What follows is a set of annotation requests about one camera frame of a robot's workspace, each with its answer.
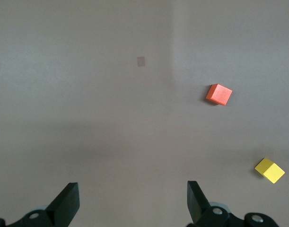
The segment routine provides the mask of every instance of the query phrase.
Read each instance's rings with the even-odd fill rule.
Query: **cube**
[[[220,105],[226,105],[232,92],[233,90],[221,84],[213,84],[210,87],[210,91],[208,92],[206,99]]]
[[[261,173],[265,178],[270,180],[272,183],[276,183],[285,172],[277,166],[273,161],[264,158],[256,167],[259,173]]]

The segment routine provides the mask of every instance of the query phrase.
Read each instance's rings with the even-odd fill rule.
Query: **gray floor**
[[[187,180],[289,227],[289,0],[0,1],[0,217],[79,182],[71,226],[184,227]]]

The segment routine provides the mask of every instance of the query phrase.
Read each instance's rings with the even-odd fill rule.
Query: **red cube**
[[[208,92],[206,99],[220,105],[226,105],[232,92],[233,90],[221,84],[213,84],[210,87],[210,91]]]

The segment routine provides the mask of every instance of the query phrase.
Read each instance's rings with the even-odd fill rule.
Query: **yellow block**
[[[277,164],[267,158],[264,158],[255,169],[272,183],[276,183],[285,174]]]

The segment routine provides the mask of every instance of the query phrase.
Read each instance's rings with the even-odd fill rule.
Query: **silver bolt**
[[[223,214],[223,211],[222,211],[221,209],[219,209],[219,208],[214,208],[214,209],[212,210],[212,212],[214,212],[214,214],[218,214],[218,215]]]
[[[35,219],[35,218],[38,217],[38,216],[39,216],[38,213],[34,213],[34,214],[31,214],[31,215],[29,216],[29,219]]]
[[[253,215],[252,216],[252,219],[255,221],[255,222],[263,222],[263,218],[260,217],[259,215]]]

